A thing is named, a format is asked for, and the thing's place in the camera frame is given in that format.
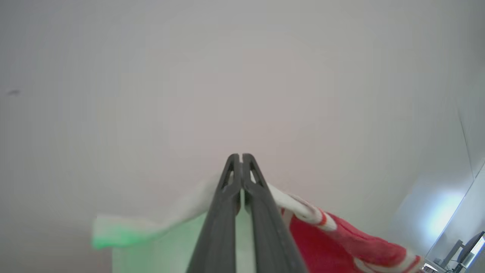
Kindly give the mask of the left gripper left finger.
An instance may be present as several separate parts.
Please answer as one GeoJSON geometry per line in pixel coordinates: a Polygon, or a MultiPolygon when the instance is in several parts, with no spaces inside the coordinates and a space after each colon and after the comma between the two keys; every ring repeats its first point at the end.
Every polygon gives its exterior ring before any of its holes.
{"type": "Polygon", "coordinates": [[[208,213],[189,261],[187,273],[235,273],[236,216],[241,191],[238,154],[225,163],[208,213]]]}

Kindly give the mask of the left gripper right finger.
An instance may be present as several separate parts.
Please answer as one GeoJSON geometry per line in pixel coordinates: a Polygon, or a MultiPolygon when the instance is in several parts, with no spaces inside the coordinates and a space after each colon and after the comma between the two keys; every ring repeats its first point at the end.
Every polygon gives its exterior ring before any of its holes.
{"type": "Polygon", "coordinates": [[[307,273],[255,157],[243,154],[242,186],[250,208],[257,273],[307,273]]]}

